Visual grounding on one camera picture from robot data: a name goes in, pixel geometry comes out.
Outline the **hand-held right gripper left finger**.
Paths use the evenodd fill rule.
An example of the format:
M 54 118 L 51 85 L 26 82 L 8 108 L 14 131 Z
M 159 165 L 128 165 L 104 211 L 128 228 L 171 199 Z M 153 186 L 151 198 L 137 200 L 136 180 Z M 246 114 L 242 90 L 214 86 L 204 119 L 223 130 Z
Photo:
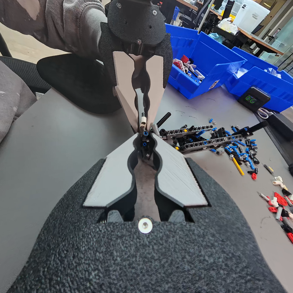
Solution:
M 134 191 L 138 141 L 139 134 L 134 134 L 106 156 L 83 207 L 111 208 Z

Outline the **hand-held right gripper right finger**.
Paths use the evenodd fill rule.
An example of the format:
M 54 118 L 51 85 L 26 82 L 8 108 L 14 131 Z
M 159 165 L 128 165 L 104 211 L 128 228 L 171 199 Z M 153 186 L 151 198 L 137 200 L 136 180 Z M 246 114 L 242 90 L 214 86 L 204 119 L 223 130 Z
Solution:
M 185 156 L 156 134 L 154 139 L 153 163 L 157 169 L 156 187 L 161 195 L 180 207 L 208 206 Z

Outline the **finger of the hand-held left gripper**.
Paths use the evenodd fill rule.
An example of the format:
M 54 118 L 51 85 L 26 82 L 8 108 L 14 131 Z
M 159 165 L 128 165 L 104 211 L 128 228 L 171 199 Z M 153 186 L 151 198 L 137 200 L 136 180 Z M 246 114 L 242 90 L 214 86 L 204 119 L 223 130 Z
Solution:
M 123 51 L 114 51 L 113 62 L 117 84 L 114 87 L 116 96 L 126 113 L 134 133 L 138 133 L 138 97 L 132 85 L 132 75 L 135 69 L 134 60 Z
M 151 128 L 164 94 L 163 57 L 152 56 L 148 59 L 146 72 L 149 78 L 149 89 L 145 100 L 147 102 L 147 128 Z

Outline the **grey toy chassis assembly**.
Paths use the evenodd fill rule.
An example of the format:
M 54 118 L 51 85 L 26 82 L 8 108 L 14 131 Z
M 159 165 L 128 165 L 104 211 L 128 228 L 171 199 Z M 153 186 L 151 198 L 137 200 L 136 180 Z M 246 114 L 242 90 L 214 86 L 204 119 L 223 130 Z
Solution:
M 186 124 L 179 129 L 165 130 L 159 129 L 162 124 L 171 116 L 170 112 L 167 112 L 150 131 L 142 128 L 140 133 L 140 145 L 139 150 L 144 159 L 150 159 L 153 153 L 154 142 L 151 142 L 152 134 L 156 134 L 159 138 L 163 139 L 173 148 L 181 152 L 182 154 L 195 153 L 205 150 L 211 150 L 213 147 L 222 147 L 226 144 L 230 144 L 240 138 L 249 138 L 254 132 L 268 126 L 267 121 L 262 121 L 252 127 L 244 127 L 239 129 L 238 127 L 232 127 L 234 133 L 230 133 L 225 130 L 224 127 L 217 128 L 212 125 L 212 120 L 208 125 L 204 126 L 191 126 Z

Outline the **blue plastic bin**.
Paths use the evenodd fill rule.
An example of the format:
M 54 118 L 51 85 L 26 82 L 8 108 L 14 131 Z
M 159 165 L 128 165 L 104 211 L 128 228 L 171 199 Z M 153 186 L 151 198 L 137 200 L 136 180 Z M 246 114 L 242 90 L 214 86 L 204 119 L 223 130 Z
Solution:
M 282 112 L 293 105 L 292 76 L 283 70 L 278 71 L 276 66 L 237 47 L 232 51 L 247 60 L 225 82 L 227 90 L 236 100 L 251 86 L 256 86 L 271 95 L 271 100 L 264 105 L 265 108 Z
M 189 77 L 175 65 L 172 66 L 168 83 L 192 99 L 212 89 L 222 86 L 247 59 L 225 47 L 203 32 L 166 24 L 170 34 L 173 58 L 181 59 L 183 55 L 193 60 L 196 70 L 204 76 L 200 79 L 193 74 Z

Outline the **black office chair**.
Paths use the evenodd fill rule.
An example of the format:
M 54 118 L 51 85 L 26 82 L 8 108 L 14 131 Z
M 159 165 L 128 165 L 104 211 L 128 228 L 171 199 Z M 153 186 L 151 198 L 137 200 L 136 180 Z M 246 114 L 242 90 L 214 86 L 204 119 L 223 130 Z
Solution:
M 1 56 L 1 61 L 34 94 L 44 94 L 53 87 L 73 104 L 93 114 L 111 114 L 121 108 L 104 65 L 96 60 L 61 54 L 42 58 L 37 64 L 5 56 Z

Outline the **pile of small toy pins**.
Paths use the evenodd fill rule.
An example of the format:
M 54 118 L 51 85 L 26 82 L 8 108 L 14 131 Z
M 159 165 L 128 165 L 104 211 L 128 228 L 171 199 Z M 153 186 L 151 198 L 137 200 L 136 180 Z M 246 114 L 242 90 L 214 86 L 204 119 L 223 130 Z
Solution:
M 221 156 L 226 153 L 236 166 L 237 170 L 241 175 L 244 175 L 242 164 L 250 168 L 247 173 L 251 176 L 253 180 L 257 179 L 258 167 L 260 163 L 256 158 L 256 153 L 258 151 L 255 139 L 250 138 L 240 138 L 230 144 L 226 144 L 222 147 L 213 147 L 211 152 L 217 156 Z

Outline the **clear plastic bag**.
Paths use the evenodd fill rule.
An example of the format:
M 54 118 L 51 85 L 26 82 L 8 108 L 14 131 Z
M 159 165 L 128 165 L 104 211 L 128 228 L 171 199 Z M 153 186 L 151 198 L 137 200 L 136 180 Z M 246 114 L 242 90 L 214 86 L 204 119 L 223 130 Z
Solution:
M 232 35 L 236 35 L 238 32 L 238 27 L 236 24 L 233 23 L 232 17 L 228 17 L 225 19 L 222 19 L 218 24 L 217 27 L 222 29 L 223 31 L 226 31 L 228 33 L 231 33 Z

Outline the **black charger green display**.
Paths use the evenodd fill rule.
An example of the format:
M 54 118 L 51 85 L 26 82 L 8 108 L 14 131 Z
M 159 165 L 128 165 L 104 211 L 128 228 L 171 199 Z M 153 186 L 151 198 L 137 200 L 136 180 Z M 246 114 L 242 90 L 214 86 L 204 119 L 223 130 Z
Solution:
M 253 113 L 256 113 L 270 100 L 271 95 L 256 86 L 251 86 L 237 99 L 241 105 Z

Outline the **pile of red white parts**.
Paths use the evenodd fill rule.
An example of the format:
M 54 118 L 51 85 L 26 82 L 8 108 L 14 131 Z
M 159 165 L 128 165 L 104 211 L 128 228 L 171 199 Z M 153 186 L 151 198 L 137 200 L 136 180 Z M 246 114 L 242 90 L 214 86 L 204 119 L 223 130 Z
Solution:
M 275 220 L 286 234 L 290 243 L 293 243 L 293 196 L 288 190 L 281 176 L 274 177 L 272 184 L 280 188 L 273 196 L 267 196 L 261 192 L 258 195 L 266 201 L 268 210 L 274 215 Z

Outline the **white plastic box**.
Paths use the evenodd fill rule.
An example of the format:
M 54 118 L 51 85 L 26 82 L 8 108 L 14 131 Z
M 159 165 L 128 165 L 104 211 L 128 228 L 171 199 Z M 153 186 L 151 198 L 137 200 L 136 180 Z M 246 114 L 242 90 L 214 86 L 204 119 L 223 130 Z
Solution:
M 251 33 L 265 19 L 269 12 L 269 9 L 266 9 L 255 1 L 244 0 L 233 20 L 233 24 Z

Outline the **wooden table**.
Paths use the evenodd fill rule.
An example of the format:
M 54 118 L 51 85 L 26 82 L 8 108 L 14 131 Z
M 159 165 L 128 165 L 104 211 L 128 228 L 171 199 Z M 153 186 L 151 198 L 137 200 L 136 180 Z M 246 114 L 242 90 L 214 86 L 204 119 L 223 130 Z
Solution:
M 253 43 L 256 44 L 258 51 L 254 54 L 254 56 L 259 57 L 263 52 L 272 53 L 275 55 L 283 56 L 284 53 L 279 51 L 278 49 L 275 49 L 272 47 L 272 45 L 268 44 L 264 40 L 262 40 L 260 37 L 255 36 L 254 34 L 251 34 L 241 28 L 238 27 L 238 39 L 244 44 L 247 42 L 247 40 L 251 40 Z

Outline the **black power adapter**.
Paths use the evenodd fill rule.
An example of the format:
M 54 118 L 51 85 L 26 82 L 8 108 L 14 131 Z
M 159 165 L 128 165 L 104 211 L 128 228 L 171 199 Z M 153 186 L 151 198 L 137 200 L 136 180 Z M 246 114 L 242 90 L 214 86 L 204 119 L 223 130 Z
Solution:
M 293 140 L 293 123 L 283 114 L 274 113 L 269 115 L 266 120 L 287 141 Z

